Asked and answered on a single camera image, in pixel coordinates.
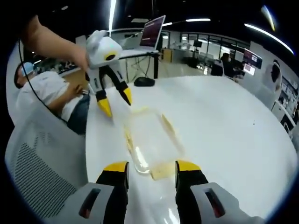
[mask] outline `hand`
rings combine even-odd
[[[79,45],[75,45],[72,54],[72,61],[85,72],[88,69],[88,61],[86,56],[86,50]]]
[[[64,93],[65,99],[69,102],[72,99],[80,96],[83,92],[83,88],[79,84],[69,84],[67,90]]]

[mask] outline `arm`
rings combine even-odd
[[[56,115],[61,116],[62,109],[64,106],[69,102],[69,99],[65,94],[61,95],[54,101],[52,101],[49,105],[48,108]]]
[[[75,97],[79,96],[82,93],[82,86],[81,85],[69,85],[66,92],[62,94],[57,99],[53,100],[49,105],[48,108],[56,115],[61,116],[62,110],[64,106],[70,102]]]
[[[38,16],[28,23],[21,34],[21,40],[29,50],[44,57],[72,61],[84,70],[88,67],[85,49],[44,27]]]

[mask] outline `face mask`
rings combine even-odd
[[[24,63],[23,66],[21,67],[21,70],[22,70],[22,75],[23,76],[25,76],[25,73],[27,75],[29,75],[30,73],[35,72],[34,65],[30,62]]]

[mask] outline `laptop screen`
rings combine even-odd
[[[156,48],[165,16],[161,16],[145,24],[140,46]]]

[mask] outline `office chair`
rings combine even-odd
[[[88,183],[85,140],[40,102],[24,114],[8,141],[5,163],[33,212],[53,217],[69,195]]]
[[[218,60],[214,61],[214,64],[212,65],[211,75],[212,76],[223,76],[224,75],[222,61],[218,61]]]

